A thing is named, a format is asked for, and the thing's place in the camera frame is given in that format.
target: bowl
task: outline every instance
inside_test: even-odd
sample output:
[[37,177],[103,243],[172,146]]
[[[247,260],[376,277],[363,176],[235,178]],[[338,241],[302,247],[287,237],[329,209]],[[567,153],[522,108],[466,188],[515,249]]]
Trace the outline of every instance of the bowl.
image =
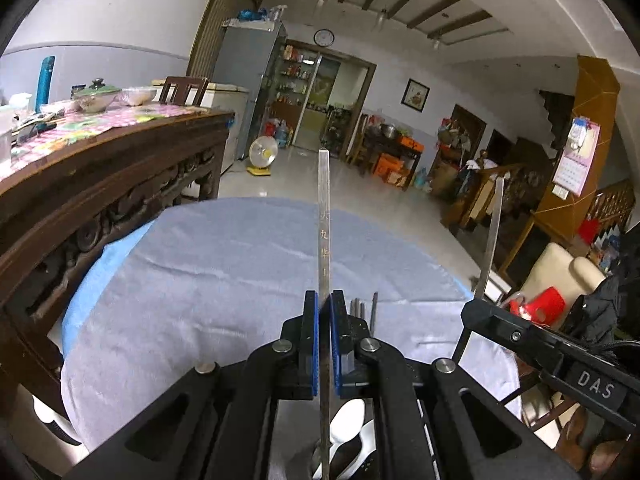
[[123,88],[120,91],[119,99],[127,106],[140,106],[151,102],[157,93],[158,88],[153,86],[133,86]]
[[81,110],[78,102],[73,99],[66,99],[64,101],[56,101],[54,103],[48,103],[40,105],[40,111],[43,114],[56,114],[57,116],[65,116]]
[[119,93],[120,90],[118,89],[110,92],[96,92],[84,95],[76,94],[74,95],[74,101],[80,105],[83,112],[95,114],[105,111],[107,106],[113,102]]

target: blue gripper pad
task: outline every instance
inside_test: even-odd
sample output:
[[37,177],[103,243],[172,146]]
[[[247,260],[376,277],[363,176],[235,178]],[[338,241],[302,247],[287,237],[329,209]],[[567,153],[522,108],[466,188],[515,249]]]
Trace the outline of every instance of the blue gripper pad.
[[334,359],[334,388],[335,394],[340,396],[340,390],[342,389],[342,371],[340,369],[340,345],[338,345],[338,327],[333,294],[329,295],[329,308],[331,309],[331,354]]
[[311,376],[311,393],[315,397],[318,394],[318,384],[320,380],[320,323],[319,323],[320,309],[318,307],[318,293],[315,293],[314,301],[314,370]]

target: wooden chair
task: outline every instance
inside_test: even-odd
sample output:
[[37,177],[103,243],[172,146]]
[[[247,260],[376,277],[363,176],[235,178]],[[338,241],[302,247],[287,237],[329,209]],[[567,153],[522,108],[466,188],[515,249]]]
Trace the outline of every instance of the wooden chair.
[[207,77],[186,77],[186,76],[169,76],[164,80],[164,86],[160,92],[161,103],[167,102],[169,96],[169,90],[171,86],[175,85],[174,92],[171,94],[169,102],[174,105],[184,106],[187,103],[187,97],[192,88],[196,89],[196,95],[193,98],[193,106],[200,106],[204,92],[209,84]]
[[358,161],[358,158],[365,153],[366,150],[363,147],[364,130],[366,129],[368,122],[369,116],[367,114],[362,114],[358,120],[356,138],[353,139],[353,146],[351,147],[349,155],[347,155],[347,164],[355,164]]

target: beige sofa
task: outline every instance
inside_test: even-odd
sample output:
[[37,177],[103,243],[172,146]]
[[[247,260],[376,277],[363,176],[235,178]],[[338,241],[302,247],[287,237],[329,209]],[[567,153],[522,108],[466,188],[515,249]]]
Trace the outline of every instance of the beige sofa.
[[549,243],[533,265],[527,281],[520,289],[527,300],[554,286],[564,298],[566,307],[553,328],[562,325],[575,300],[581,294],[591,294],[605,276],[600,269],[582,256],[574,258],[556,243]]

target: cooking pot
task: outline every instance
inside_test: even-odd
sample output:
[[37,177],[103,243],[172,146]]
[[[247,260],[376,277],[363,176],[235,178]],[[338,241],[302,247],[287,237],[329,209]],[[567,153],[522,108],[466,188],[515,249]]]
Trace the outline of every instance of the cooking pot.
[[392,124],[380,124],[380,133],[387,139],[395,139],[398,136],[398,130]]

